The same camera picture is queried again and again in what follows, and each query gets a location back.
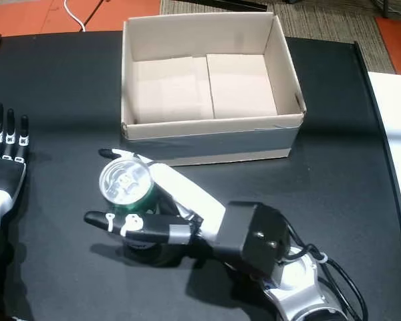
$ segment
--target cardboard box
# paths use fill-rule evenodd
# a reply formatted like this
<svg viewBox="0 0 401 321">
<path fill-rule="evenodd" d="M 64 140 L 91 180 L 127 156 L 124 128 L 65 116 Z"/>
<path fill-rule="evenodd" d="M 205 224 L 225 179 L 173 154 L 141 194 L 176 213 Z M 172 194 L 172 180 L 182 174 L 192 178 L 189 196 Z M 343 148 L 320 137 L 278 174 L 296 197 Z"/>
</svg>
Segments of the cardboard box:
<svg viewBox="0 0 401 321">
<path fill-rule="evenodd" d="M 170 165 L 285 157 L 305 112 L 273 13 L 124 24 L 122 142 L 134 152 Z"/>
</svg>

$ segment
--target robotic arm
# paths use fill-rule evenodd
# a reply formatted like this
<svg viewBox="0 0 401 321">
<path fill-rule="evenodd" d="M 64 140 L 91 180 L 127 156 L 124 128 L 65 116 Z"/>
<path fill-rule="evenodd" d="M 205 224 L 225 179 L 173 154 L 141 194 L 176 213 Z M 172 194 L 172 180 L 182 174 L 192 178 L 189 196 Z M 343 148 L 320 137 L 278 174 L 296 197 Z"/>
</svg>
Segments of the robotic arm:
<svg viewBox="0 0 401 321">
<path fill-rule="evenodd" d="M 100 154 L 112 159 L 100 175 L 100 190 L 114 208 L 87 212 L 85 222 L 121 235 L 129 244 L 190 245 L 201 240 L 217 259 L 257 282 L 283 321 L 368 319 L 364 300 L 347 274 L 342 276 L 360 300 L 362 318 L 327 264 L 338 272 L 341 267 L 314 245 L 304 244 L 278 210 L 238 201 L 225 207 L 166 164 L 124 150 Z M 318 282 L 319 265 L 327 286 Z"/>
</svg>

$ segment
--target black table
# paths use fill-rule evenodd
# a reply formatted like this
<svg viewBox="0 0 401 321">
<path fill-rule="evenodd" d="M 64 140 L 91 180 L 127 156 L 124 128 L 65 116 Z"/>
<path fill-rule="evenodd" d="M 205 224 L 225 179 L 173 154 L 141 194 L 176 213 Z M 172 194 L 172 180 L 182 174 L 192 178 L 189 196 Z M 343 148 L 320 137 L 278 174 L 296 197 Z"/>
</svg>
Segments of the black table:
<svg viewBox="0 0 401 321">
<path fill-rule="evenodd" d="M 8 312 L 28 320 L 273 320 L 224 267 L 136 265 L 83 222 L 106 209 L 97 150 L 117 146 L 120 32 L 3 38 L 0 101 L 31 119 L 9 227 Z M 263 201 L 353 277 L 370 320 L 401 320 L 401 210 L 356 46 L 288 39 L 307 117 L 287 159 L 178 168 L 222 202 Z"/>
</svg>

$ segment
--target carpet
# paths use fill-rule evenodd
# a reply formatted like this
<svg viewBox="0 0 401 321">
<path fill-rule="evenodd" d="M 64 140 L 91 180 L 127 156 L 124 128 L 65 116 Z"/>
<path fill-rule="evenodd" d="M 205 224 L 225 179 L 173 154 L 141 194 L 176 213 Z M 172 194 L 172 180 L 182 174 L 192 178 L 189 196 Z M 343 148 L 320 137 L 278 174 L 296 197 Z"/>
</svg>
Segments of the carpet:
<svg viewBox="0 0 401 321">
<path fill-rule="evenodd" d="M 272 0 L 259 2 L 268 4 L 268 11 L 278 14 L 286 36 L 347 43 L 358 41 L 369 71 L 394 73 L 374 18 L 378 13 L 374 14 L 374 6 L 368 0 L 305 0 L 297 5 Z M 364 8 L 366 14 L 357 13 L 360 10 L 364 13 L 360 8 Z M 175 0 L 162 0 L 160 5 L 161 14 L 220 11 L 224 10 Z"/>
</svg>

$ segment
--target robotic hand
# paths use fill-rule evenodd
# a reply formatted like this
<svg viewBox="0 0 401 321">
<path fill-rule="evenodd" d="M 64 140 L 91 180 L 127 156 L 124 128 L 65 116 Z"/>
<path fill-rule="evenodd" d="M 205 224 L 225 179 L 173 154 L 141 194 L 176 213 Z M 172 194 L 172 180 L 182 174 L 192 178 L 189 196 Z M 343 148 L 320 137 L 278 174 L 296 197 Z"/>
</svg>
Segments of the robotic hand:
<svg viewBox="0 0 401 321">
<path fill-rule="evenodd" d="M 113 210 L 87 212 L 85 222 L 121 235 L 141 251 L 158 243 L 190 245 L 200 240 L 225 265 L 257 282 L 283 321 L 368 319 L 349 276 L 316 246 L 304 244 L 278 210 L 238 201 L 225 207 L 166 164 L 124 150 L 103 149 L 100 154 L 112 159 L 101 172 L 100 190 Z M 328 279 L 322 284 L 319 265 Z M 327 265 L 355 292 L 362 318 Z"/>
<path fill-rule="evenodd" d="M 3 105 L 0 104 L 0 224 L 19 194 L 25 178 L 28 154 L 28 118 L 21 117 L 21 128 L 17 138 L 15 115 L 12 109 L 7 111 L 6 133 L 3 126 Z M 0 254 L 5 245 L 0 228 Z"/>
</svg>

